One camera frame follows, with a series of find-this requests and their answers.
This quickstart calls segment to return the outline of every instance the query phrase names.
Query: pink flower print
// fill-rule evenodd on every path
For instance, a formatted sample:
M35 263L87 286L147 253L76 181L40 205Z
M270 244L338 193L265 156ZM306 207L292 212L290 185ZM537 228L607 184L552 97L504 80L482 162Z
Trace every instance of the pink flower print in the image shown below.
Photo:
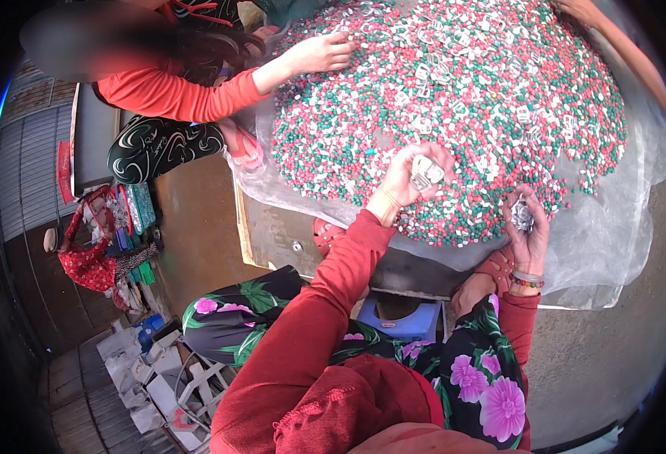
M419 357L419 352L421 351L421 347L433 343L434 343L433 340L416 340L415 342L406 344L403 348L401 348L401 356L403 359L406 359L406 357L411 355L411 359L416 359Z
M227 303L224 306L217 309L217 312L219 312L219 313L226 313L226 312L230 312L230 311L244 311L248 314L252 313L252 310L250 308L248 308L247 306L243 306L242 304L234 304L234 303ZM252 328L253 326L255 326L255 322L245 323L245 326L248 326L248 327Z
M194 303L194 309L200 314L213 313L217 310L217 302L202 297Z
M494 306L494 315L499 318L499 297L495 294L489 295L489 302Z
M461 388L458 398L468 403L476 403L482 392L489 386L487 377L469 363L472 357L460 354L451 365L451 384Z
M363 334L361 333L356 333L356 334L351 334L348 333L345 336L343 336L344 341L363 341Z
M493 376L497 375L502 370L499 365L499 359L496 356L489 356L484 353L481 358L482 365L486 370L489 370Z
M516 381L499 377L488 386L480 397L482 413L479 424L484 435L497 437L505 442L511 435L518 435L525 427L525 394Z

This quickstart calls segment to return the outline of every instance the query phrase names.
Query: bracelet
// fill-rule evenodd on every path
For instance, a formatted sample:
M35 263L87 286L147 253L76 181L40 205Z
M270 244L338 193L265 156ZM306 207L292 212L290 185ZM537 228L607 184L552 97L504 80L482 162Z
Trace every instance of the bracelet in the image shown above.
M542 288L545 286L545 281L541 280L539 282L534 282L531 280L524 280L524 279L519 279L519 277L515 276L514 274L510 274L509 278L511 281L518 286L522 287L530 287L530 288Z
M526 272L517 271L516 269L512 269L512 275L528 282L542 282L545 280L544 276L528 275Z

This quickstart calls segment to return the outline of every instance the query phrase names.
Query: stool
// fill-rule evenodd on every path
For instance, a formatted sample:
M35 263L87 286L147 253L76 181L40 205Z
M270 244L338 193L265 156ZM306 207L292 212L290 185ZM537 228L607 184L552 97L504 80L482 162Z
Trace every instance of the stool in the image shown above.
M436 322L439 317L439 310L443 310L444 307L441 301L422 301L419 307L406 317L397 320L381 320L374 312L379 295L378 292L374 291L368 294L356 320L368 323L370 326L401 341L436 341Z

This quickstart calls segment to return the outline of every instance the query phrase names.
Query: pink flip-flop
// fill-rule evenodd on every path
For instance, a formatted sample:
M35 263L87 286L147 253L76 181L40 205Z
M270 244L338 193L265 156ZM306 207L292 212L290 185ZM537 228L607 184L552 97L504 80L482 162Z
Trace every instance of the pink flip-flop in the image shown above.
M312 233L318 252L325 259L331 252L333 241L344 236L346 230L316 217L312 222Z
M492 252L474 272L491 276L494 283L497 284L497 296L501 298L505 292L509 291L511 284L509 275L512 269L514 269L514 252L511 245L508 244L502 249Z
M262 147L259 146L257 141L245 130L237 126L237 132L236 132L236 139L237 139L237 151L229 151L230 156L233 158L241 158L242 156L247 155L246 148L244 146L244 139L247 138L249 142L252 144L253 147L255 147L255 159L251 160L247 163L241 164L242 167L253 169L259 167L259 165L262 163Z

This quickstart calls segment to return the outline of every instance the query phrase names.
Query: pile of plastic pellets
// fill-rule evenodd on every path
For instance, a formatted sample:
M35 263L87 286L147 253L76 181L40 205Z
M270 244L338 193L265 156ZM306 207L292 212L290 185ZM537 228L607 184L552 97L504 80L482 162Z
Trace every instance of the pile of plastic pellets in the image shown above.
M501 205L530 185L552 217L575 191L554 173L581 162L579 190L615 170L626 144L618 86L600 56L549 2L338 2L295 24L277 53L348 31L352 65L277 91L272 158L300 195L365 205L404 145L435 141L456 180L405 207L397 228L458 245L504 233Z

